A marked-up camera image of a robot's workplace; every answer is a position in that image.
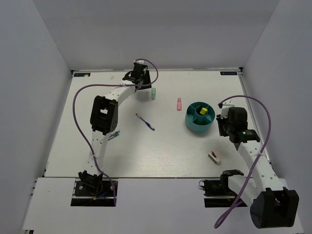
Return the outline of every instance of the pink eraser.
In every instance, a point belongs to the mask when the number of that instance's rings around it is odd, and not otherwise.
[[[217,150],[213,150],[213,153],[216,157],[221,158],[221,155],[219,154]]]
[[[182,100],[180,97],[177,99],[176,110],[182,111]]]

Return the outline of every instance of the white enclosure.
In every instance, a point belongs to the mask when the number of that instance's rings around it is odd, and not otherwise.
[[[298,216],[311,234],[311,9],[309,0],[0,1],[1,233],[20,233],[70,70],[131,69],[143,57],[159,69],[244,67],[247,93],[272,115],[267,150],[274,169],[298,192]],[[265,136],[265,113],[251,106]],[[58,179],[51,178],[53,186]]]

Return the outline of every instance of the white platform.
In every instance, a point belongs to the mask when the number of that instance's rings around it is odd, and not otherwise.
[[[89,148],[76,129],[72,101],[84,85],[119,84],[125,72],[93,72],[90,77],[72,80],[65,109],[48,159],[45,176],[77,177],[87,163]],[[151,72],[151,79],[156,73]],[[160,71],[154,84],[156,100],[151,91],[136,92],[118,110],[120,136],[109,141],[103,170],[111,177],[218,177],[224,170],[248,168],[228,137],[219,136],[215,120],[209,131],[196,135],[185,125],[187,107],[203,101],[218,113],[217,104],[224,98],[243,94],[238,76],[221,76],[212,71]],[[90,114],[94,97],[104,96],[112,87],[92,87],[77,98],[77,118],[82,130],[91,139]],[[182,97],[182,111],[176,110],[177,98]],[[244,98],[233,100],[247,109]],[[151,131],[135,113],[155,127]],[[253,128],[248,115],[249,128]],[[217,149],[221,165],[215,165],[207,154]]]
[[[116,207],[71,207],[74,178],[39,178],[25,218],[34,234],[296,234],[292,228],[257,229],[248,207],[236,208],[223,225],[226,208],[205,208],[198,179],[118,180]]]

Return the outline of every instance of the blue pen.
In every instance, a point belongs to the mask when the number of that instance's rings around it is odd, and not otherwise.
[[[141,116],[139,116],[138,114],[136,114],[136,116],[137,116],[139,119],[141,119],[150,129],[152,129],[153,131],[155,131],[155,128],[153,128],[153,127],[151,126],[151,124],[149,124],[149,123],[146,122],[144,119],[142,119]]]

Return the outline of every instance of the black label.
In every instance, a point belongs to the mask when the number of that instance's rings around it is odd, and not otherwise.
[[[74,77],[89,77],[91,73],[75,73]]]
[[[222,76],[237,76],[237,72],[220,72]]]

